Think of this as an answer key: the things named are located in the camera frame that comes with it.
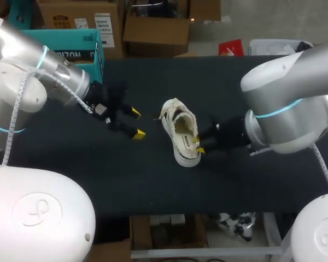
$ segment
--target white sneaker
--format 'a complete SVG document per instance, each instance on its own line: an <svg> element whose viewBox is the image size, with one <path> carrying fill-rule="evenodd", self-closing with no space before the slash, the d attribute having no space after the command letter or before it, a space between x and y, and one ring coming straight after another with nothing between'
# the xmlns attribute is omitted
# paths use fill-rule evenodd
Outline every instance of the white sneaker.
<svg viewBox="0 0 328 262"><path fill-rule="evenodd" d="M176 161L187 168L197 165L201 154L196 151L199 142L193 143L198 136L196 116L174 98L164 103L159 118L173 142Z"/></svg>

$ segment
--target black table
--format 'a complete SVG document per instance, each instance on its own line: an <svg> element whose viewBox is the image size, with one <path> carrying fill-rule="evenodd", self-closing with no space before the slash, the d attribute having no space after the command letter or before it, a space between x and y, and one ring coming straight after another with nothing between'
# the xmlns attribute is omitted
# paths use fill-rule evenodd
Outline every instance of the black table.
<svg viewBox="0 0 328 262"><path fill-rule="evenodd" d="M79 183L97 216L248 211L292 212L328 193L310 150L289 155L203 157L194 168L178 165L160 121L162 104L177 97L197 116L226 120L248 106L239 82L251 68L272 57L206 57L107 61L106 78L126 80L127 101L142 118L130 123L147 133L131 141L112 133L80 108L49 102L14 142L10 164L52 170ZM318 146L328 166L328 135Z"/></svg>

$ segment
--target teal box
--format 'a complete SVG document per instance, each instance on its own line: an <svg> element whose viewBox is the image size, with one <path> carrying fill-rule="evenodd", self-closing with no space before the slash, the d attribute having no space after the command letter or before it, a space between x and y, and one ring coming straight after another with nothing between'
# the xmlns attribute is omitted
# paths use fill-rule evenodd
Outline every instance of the teal box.
<svg viewBox="0 0 328 262"><path fill-rule="evenodd" d="M104 54L98 29L23 30L70 62L85 70L90 81L102 83Z"/></svg>
<svg viewBox="0 0 328 262"><path fill-rule="evenodd" d="M10 0L9 23L20 30L31 29L33 0Z"/></svg>

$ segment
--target shoe insole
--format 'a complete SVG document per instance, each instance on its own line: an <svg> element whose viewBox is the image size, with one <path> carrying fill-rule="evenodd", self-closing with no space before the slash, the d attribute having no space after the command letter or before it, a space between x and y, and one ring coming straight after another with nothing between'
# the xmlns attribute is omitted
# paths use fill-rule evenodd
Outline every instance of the shoe insole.
<svg viewBox="0 0 328 262"><path fill-rule="evenodd" d="M193 132L187 127L184 118L177 119L175 123L175 133L173 137L179 152L186 158L196 158L198 153L195 151L193 143Z"/></svg>

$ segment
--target red label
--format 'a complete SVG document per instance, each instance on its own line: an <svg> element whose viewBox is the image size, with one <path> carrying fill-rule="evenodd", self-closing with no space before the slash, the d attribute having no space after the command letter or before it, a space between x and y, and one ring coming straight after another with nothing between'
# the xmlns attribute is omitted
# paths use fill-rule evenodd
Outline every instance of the red label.
<svg viewBox="0 0 328 262"><path fill-rule="evenodd" d="M240 39L224 42L219 45L219 56L244 56Z"/></svg>

